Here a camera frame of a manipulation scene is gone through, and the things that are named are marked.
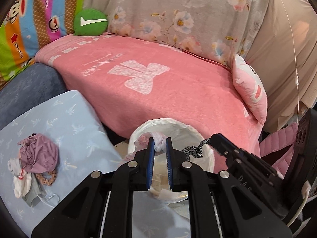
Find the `purple cloth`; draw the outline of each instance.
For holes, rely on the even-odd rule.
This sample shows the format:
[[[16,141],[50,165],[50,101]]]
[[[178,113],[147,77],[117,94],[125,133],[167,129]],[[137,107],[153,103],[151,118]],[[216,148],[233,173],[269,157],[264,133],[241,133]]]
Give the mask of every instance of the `purple cloth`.
[[[38,133],[21,140],[21,165],[29,173],[53,171],[58,161],[58,147],[47,137]]]

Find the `green round cushion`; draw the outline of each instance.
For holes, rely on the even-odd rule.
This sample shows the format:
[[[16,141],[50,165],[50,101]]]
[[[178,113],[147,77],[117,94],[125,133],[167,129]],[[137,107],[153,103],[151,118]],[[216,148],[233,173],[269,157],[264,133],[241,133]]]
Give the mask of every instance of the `green round cushion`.
[[[74,19],[74,35],[99,36],[104,33],[108,26],[108,21],[104,20],[107,20],[107,16],[101,11],[95,9],[82,10]]]

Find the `white bow print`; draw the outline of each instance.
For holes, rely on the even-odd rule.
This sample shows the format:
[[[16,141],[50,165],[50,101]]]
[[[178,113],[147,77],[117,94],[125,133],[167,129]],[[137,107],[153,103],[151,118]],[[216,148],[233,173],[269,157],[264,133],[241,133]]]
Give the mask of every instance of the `white bow print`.
[[[167,66],[157,63],[150,63],[145,67],[135,60],[126,61],[120,64],[125,67],[116,65],[108,71],[108,73],[133,77],[132,79],[127,80],[124,85],[144,95],[151,93],[153,88],[153,78],[155,76],[170,70]]]

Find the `pink blanket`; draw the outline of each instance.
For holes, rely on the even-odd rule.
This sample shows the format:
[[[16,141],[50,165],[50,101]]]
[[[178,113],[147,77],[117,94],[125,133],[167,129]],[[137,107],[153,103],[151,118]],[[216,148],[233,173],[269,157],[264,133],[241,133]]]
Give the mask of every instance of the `pink blanket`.
[[[261,125],[245,107],[224,66],[174,47],[128,37],[68,35],[35,60],[53,66],[68,89],[79,90],[100,120],[129,138],[145,121],[174,118],[205,138],[222,133],[256,155]],[[227,169],[215,155],[214,172]]]

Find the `silver screw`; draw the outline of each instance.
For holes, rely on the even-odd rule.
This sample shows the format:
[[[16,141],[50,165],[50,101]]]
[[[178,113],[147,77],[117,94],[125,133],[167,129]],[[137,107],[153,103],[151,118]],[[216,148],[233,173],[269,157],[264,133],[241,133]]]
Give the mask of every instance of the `silver screw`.
[[[128,166],[131,167],[131,168],[137,167],[137,161],[130,161],[128,163]]]
[[[227,171],[221,171],[219,173],[219,175],[222,177],[222,178],[228,178],[229,177],[229,173]]]
[[[99,171],[93,171],[92,173],[91,173],[91,177],[92,178],[98,178],[100,176],[100,172]]]
[[[190,168],[191,167],[191,162],[185,161],[185,162],[182,163],[182,166],[185,167],[185,168]]]

